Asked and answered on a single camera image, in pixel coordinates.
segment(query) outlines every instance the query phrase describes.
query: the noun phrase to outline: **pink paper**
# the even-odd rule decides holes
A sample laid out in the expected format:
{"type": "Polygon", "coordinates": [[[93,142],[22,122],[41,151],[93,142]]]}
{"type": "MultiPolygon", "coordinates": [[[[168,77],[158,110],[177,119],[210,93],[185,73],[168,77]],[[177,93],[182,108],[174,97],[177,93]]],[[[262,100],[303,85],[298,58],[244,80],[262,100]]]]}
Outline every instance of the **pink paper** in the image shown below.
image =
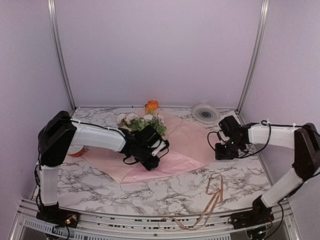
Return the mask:
{"type": "MultiPolygon", "coordinates": [[[[170,142],[170,151],[161,158],[157,168],[147,171],[140,163],[126,165],[123,163],[125,157],[123,154],[104,148],[91,148],[82,157],[119,184],[176,176],[208,166],[215,155],[207,142],[209,131],[204,129],[201,123],[184,120],[164,112],[159,114],[164,116],[167,127],[164,138],[170,142]]],[[[218,141],[217,137],[210,137],[212,145],[218,141]]]]}

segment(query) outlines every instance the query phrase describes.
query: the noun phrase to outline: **robotic arm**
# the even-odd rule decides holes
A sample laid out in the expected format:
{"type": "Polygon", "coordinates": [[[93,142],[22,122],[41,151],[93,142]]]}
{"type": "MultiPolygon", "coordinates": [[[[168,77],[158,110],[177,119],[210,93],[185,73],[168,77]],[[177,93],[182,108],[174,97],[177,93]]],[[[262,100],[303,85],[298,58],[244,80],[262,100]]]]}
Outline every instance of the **robotic arm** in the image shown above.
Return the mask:
{"type": "Polygon", "coordinates": [[[151,126],[129,132],[124,128],[103,127],[72,119],[68,112],[59,112],[38,135],[39,212],[37,218],[48,222],[62,222],[76,227],[79,214],[59,208],[57,197],[58,172],[67,154],[75,154],[84,146],[110,149],[125,155],[125,164],[141,163],[148,171],[158,167],[157,154],[168,149],[169,142],[151,126]]]}
{"type": "Polygon", "coordinates": [[[265,144],[294,150],[292,168],[268,191],[253,201],[252,210],[234,213],[231,223],[235,229],[251,227],[274,220],[271,207],[283,198],[293,195],[320,167],[320,138],[312,123],[300,127],[263,125],[249,123],[239,125],[233,116],[225,117],[219,126],[227,141],[216,143],[216,159],[232,160],[239,157],[239,150],[246,150],[247,144],[265,144]]]}

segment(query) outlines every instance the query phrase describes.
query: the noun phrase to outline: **white wall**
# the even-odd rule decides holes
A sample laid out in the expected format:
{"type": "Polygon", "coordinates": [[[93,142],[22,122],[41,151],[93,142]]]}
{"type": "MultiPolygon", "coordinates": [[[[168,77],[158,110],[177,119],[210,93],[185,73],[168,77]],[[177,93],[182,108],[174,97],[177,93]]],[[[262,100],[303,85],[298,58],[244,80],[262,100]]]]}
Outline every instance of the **white wall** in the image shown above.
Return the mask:
{"type": "Polygon", "coordinates": [[[56,1],[78,106],[236,108],[261,0],[56,1]]]}
{"type": "MultiPolygon", "coordinates": [[[[320,132],[320,1],[270,1],[266,32],[243,110],[246,122],[312,122],[320,132]]],[[[273,182],[294,162],[288,149],[261,153],[273,182]]],[[[320,177],[308,181],[290,205],[302,240],[320,239],[320,177]]]]}
{"type": "Polygon", "coordinates": [[[60,110],[70,110],[46,0],[0,1],[0,239],[22,197],[35,189],[37,136],[60,110]]]}

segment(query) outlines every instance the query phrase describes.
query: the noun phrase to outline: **marble surface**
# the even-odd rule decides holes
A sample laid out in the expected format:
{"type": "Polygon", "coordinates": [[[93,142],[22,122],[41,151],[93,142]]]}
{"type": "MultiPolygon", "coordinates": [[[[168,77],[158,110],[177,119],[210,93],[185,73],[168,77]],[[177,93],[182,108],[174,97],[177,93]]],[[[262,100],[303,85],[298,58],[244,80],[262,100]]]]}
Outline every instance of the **marble surface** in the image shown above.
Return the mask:
{"type": "MultiPolygon", "coordinates": [[[[78,108],[73,117],[93,124],[116,127],[117,115],[135,110],[78,108]]],[[[163,110],[187,121],[194,121],[190,109],[163,110]]],[[[221,110],[220,114],[220,119],[229,115],[237,118],[235,112],[230,110],[221,110]]],[[[208,131],[219,130],[217,125],[203,127],[208,131]]],[[[223,202],[217,205],[214,212],[251,207],[252,201],[270,187],[257,156],[232,161],[212,160],[208,167],[178,176],[121,185],[82,157],[66,157],[59,172],[58,201],[61,207],[97,213],[140,216],[195,215],[204,210],[212,197],[206,194],[206,186],[212,174],[213,190],[220,187],[219,174],[224,180],[223,202]]]]}

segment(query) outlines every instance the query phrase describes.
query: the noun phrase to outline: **beige ribbon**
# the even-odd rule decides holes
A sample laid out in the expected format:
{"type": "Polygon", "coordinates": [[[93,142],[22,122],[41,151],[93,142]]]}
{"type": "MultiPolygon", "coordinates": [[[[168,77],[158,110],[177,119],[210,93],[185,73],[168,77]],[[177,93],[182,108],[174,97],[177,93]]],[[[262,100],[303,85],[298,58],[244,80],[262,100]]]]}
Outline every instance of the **beige ribbon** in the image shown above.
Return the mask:
{"type": "Polygon", "coordinates": [[[210,187],[212,176],[213,176],[213,174],[209,178],[209,182],[208,182],[208,184],[206,186],[205,193],[208,194],[208,195],[213,195],[213,196],[210,199],[210,201],[208,202],[208,204],[206,205],[206,207],[203,210],[203,212],[201,213],[200,217],[194,223],[194,225],[185,226],[185,225],[183,225],[183,223],[180,220],[178,220],[178,219],[176,219],[175,217],[172,217],[172,216],[161,218],[159,221],[162,222],[162,221],[167,220],[167,219],[172,219],[181,228],[181,230],[198,230],[198,229],[204,227],[207,224],[211,214],[213,213],[213,211],[214,211],[214,209],[215,209],[215,207],[216,207],[216,205],[218,203],[218,200],[220,199],[220,202],[222,203],[223,202],[223,198],[224,198],[224,179],[223,179],[221,174],[220,174],[220,177],[221,177],[220,188],[215,190],[215,191],[213,191],[213,192],[209,192],[209,187],[210,187]],[[209,209],[209,207],[211,206],[212,203],[213,203],[213,205],[212,205],[209,213],[206,216],[204,224],[201,225],[201,226],[197,226],[197,224],[202,220],[204,215],[206,215],[206,212],[208,211],[208,209],[209,209]]]}

